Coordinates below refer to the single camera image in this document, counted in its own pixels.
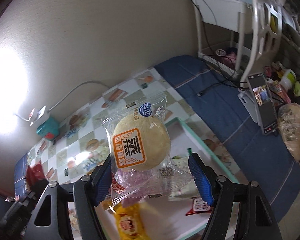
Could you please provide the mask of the round bun clear wrapper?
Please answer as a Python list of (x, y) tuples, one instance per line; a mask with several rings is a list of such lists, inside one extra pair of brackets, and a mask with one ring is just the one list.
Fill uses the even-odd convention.
[(143, 97), (102, 119), (111, 158), (113, 206), (125, 196), (142, 199), (170, 195), (175, 168), (164, 124), (167, 95)]

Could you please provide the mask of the red white biscuit packet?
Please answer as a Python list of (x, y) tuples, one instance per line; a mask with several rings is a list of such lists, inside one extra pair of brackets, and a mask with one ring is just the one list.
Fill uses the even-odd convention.
[(203, 201), (201, 197), (192, 198), (192, 205), (185, 216), (196, 215), (200, 213), (211, 213), (213, 208)]

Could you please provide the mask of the pale green snack packet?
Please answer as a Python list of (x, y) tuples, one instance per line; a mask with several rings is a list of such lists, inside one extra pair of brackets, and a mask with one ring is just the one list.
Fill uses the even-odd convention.
[(175, 175), (173, 176), (174, 191), (169, 195), (169, 201), (175, 202), (198, 197), (199, 192), (189, 169), (189, 157), (176, 156), (172, 160), (175, 168)]

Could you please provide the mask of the pink snack packet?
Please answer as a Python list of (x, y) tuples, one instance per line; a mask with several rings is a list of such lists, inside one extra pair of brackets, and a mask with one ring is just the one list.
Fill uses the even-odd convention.
[(142, 196), (139, 196), (138, 194), (131, 194), (129, 196), (125, 196), (125, 198), (121, 201), (121, 205), (123, 207), (129, 207), (140, 200), (142, 200)]

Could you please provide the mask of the checkered food-print table mat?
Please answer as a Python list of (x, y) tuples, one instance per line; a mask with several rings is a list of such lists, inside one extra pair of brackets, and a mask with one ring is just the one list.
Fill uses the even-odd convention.
[(25, 157), (61, 189), (105, 172), (97, 220), (107, 239), (187, 239), (216, 208), (199, 193), (190, 167), (198, 157), (219, 178), (236, 181), (228, 151), (181, 95), (150, 69), (110, 89), (63, 122)]

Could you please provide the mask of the yellow snack packet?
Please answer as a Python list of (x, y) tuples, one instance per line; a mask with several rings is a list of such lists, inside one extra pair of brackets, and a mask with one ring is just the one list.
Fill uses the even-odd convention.
[(117, 204), (114, 207), (114, 217), (116, 220), (116, 227), (119, 232), (120, 239), (150, 239), (150, 237), (146, 233), (140, 215), (139, 203), (135, 203), (128, 207), (123, 207), (121, 204)]

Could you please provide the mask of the large red snack packet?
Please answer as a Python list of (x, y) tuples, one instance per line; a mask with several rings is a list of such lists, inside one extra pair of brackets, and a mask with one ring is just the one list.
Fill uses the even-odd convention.
[(26, 169), (26, 182), (29, 187), (34, 186), (37, 182), (46, 179), (44, 170), (42, 167), (42, 162), (39, 161), (33, 167), (30, 165), (27, 166)]

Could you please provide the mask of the teal box with red sticker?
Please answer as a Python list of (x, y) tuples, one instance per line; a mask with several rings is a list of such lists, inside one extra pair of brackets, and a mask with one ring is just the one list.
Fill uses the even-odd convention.
[(49, 141), (53, 141), (59, 136), (59, 122), (53, 117), (49, 117), (37, 128), (36, 133)]

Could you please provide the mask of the white tray teal rim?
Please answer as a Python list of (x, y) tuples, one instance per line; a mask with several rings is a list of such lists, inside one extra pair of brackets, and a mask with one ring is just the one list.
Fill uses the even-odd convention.
[[(174, 118), (166, 123), (166, 128), (171, 139), (172, 156), (187, 156), (187, 149), (191, 148), (217, 175), (238, 183), (236, 177), (184, 121)], [(200, 232), (210, 215), (199, 213), (187, 216), (191, 207), (191, 199), (169, 201), (167, 196), (142, 201), (140, 215), (147, 235), (150, 239), (187, 239)]]

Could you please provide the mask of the white power strip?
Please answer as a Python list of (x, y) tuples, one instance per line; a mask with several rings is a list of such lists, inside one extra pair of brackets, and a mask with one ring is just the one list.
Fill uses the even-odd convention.
[(30, 113), (30, 126), (37, 128), (44, 122), (46, 122), (49, 119), (49, 117), (50, 113), (47, 110), (47, 106), (43, 106), (40, 110), (34, 108)]

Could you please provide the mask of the bread in plastic bag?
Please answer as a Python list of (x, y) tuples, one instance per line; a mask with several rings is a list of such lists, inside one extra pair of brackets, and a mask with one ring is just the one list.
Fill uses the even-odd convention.
[(286, 148), (300, 161), (300, 105), (291, 103), (278, 111), (279, 130)]

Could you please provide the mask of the smartphone on stand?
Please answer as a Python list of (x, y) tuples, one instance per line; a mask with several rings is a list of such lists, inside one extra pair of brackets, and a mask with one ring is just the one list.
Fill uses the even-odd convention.
[(258, 122), (262, 133), (268, 135), (278, 128), (277, 114), (266, 79), (262, 73), (247, 77), (251, 94), (256, 104)]

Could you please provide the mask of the blue plaid tablecloth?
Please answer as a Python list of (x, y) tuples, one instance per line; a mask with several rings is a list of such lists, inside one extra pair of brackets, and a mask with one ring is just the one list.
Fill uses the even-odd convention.
[(27, 165), (43, 163), (53, 169), (56, 180), (69, 182), (79, 176), (67, 161), (85, 151), (87, 142), (98, 139), (100, 151), (106, 149), (101, 121), (118, 108), (165, 93), (167, 121), (183, 120), (217, 155), (238, 180), (246, 178), (261, 184), (277, 220), (281, 220), (300, 192), (300, 165), (286, 149), (281, 137), (262, 134), (238, 97), (228, 85), (218, 85), (217, 75), (207, 65), (189, 55), (173, 57), (112, 87), (97, 100), (78, 110), (79, 125), (69, 119), (61, 123), (61, 139), (41, 140), (15, 165), (14, 191), (26, 191)]

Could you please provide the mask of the white phone stand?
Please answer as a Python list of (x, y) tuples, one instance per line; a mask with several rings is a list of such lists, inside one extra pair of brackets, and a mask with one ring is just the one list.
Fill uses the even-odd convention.
[(258, 109), (255, 100), (253, 99), (253, 96), (251, 94), (251, 91), (241, 91), (238, 94), (238, 98), (245, 107), (245, 109), (250, 114), (252, 120), (258, 124), (258, 126), (261, 126), (261, 119), (259, 117)]

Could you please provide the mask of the white shelf rack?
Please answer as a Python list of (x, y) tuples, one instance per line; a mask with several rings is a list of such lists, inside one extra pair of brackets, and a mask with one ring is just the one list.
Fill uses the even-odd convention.
[[(198, 56), (217, 64), (244, 90), (246, 78), (272, 63), (282, 36), (282, 10), (286, 0), (192, 0), (198, 34)], [(216, 47), (203, 46), (205, 24), (238, 33), (236, 64), (230, 68), (212, 57)]]

